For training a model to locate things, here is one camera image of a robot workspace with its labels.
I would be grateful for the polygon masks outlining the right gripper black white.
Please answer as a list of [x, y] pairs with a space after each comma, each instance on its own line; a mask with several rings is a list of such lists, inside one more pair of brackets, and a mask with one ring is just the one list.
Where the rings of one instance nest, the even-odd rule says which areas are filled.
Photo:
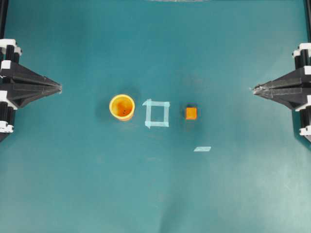
[[[311, 141], [311, 44], [292, 53], [296, 70], [253, 88], [253, 94], [280, 103], [300, 114], [299, 134]], [[302, 89], [285, 89], [302, 87]]]

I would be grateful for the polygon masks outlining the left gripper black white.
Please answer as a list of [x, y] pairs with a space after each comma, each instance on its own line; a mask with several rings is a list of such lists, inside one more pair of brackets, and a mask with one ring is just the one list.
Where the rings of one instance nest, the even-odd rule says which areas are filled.
[[[0, 40], [0, 141], [14, 132], [15, 113], [32, 101], [61, 93], [62, 85], [19, 64], [15, 39]], [[13, 81], [29, 84], [13, 84]]]

